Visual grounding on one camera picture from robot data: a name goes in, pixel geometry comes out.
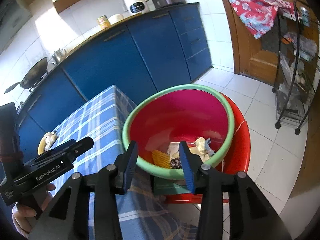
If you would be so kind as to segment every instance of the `red plastic stool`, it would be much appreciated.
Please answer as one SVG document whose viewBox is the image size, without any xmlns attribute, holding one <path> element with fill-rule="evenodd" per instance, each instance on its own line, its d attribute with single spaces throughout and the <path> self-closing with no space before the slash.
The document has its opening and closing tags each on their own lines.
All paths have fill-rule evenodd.
<svg viewBox="0 0 320 240">
<path fill-rule="evenodd" d="M 226 95 L 222 94 L 229 102 L 234 117 L 235 117 L 235 134 L 227 155 L 224 157 L 224 167 L 223 172 L 228 174 L 236 174 L 238 171 L 248 171 L 250 152 L 251 152 L 251 142 L 250 134 L 247 122 L 236 106 L 236 104 L 228 98 Z M 221 171 L 221 163 L 216 167 L 217 170 Z M 177 195 L 166 195 L 166 203 L 170 204 L 201 204 L 202 195 L 193 195 L 192 193 L 177 194 Z"/>
</svg>

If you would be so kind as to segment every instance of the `human hand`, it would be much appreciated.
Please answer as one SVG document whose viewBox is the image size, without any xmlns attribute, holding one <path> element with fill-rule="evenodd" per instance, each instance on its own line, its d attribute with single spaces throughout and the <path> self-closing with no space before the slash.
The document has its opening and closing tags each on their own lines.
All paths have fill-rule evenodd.
<svg viewBox="0 0 320 240">
<path fill-rule="evenodd" d="M 47 191 L 52 191 L 56 188 L 56 186 L 52 183 L 49 183 L 46 186 L 46 188 L 47 188 Z M 47 207 L 50 200 L 52 200 L 52 195 L 51 193 L 47 192 L 47 197 L 45 198 L 44 202 L 41 204 L 42 210 L 44 210 Z M 12 208 L 13 224 L 16 230 L 26 238 L 29 237 L 29 233 L 32 230 L 32 226 L 28 222 L 27 218 L 34 217 L 35 215 L 36 215 L 36 211 L 33 208 L 27 207 L 25 205 L 16 203 L 15 206 Z"/>
</svg>

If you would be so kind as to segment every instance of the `tiled floor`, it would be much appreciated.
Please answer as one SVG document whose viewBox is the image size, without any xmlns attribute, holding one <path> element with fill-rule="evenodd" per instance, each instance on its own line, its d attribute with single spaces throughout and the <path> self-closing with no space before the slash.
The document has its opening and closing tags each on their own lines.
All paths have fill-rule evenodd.
<svg viewBox="0 0 320 240">
<path fill-rule="evenodd" d="M 257 80 L 212 68 L 195 83 L 222 92 L 239 107 L 248 123 L 251 138 L 248 175 L 280 214 L 300 170 L 308 123 L 303 125 L 298 136 L 294 128 L 285 124 L 277 130 L 272 87 Z M 189 204 L 188 209 L 181 204 L 169 207 L 182 221 L 194 225 L 197 225 L 200 208 L 201 205 L 192 204 Z M 223 211 L 223 239 L 229 239 L 228 204 L 224 204 Z"/>
</svg>

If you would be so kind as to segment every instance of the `wok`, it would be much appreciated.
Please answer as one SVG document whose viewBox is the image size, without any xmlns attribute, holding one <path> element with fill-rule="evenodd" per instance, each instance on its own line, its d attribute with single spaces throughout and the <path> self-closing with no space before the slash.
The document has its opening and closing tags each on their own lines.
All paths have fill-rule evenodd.
<svg viewBox="0 0 320 240">
<path fill-rule="evenodd" d="M 33 87 L 33 85 L 37 82 L 39 78 L 41 78 L 44 73 L 46 73 L 48 67 L 48 60 L 47 57 L 42 58 L 39 60 L 24 76 L 22 81 L 17 82 L 6 89 L 4 93 L 10 92 L 16 86 L 20 84 L 20 87 L 24 89 L 29 89 Z"/>
</svg>

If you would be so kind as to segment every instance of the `blue plaid tablecloth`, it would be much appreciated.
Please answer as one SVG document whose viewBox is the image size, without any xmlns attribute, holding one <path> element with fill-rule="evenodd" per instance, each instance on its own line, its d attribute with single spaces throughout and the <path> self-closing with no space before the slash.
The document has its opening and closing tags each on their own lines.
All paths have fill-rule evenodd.
<svg viewBox="0 0 320 240">
<path fill-rule="evenodd" d="M 135 106 L 133 101 L 113 85 L 76 110 L 55 129 L 58 139 L 52 147 L 70 139 L 79 141 L 86 136 L 93 139 L 94 146 L 76 159 L 74 169 L 52 182 L 57 187 L 54 195 L 72 173 L 96 173 L 113 163 L 116 157 L 124 152 L 121 131 Z M 182 223 L 166 210 L 152 194 L 150 176 L 139 168 L 136 168 L 127 194 L 117 195 L 116 199 L 124 240 L 196 238 L 197 227 Z M 90 195 L 89 203 L 89 236 L 92 240 L 93 204 L 94 193 Z"/>
</svg>

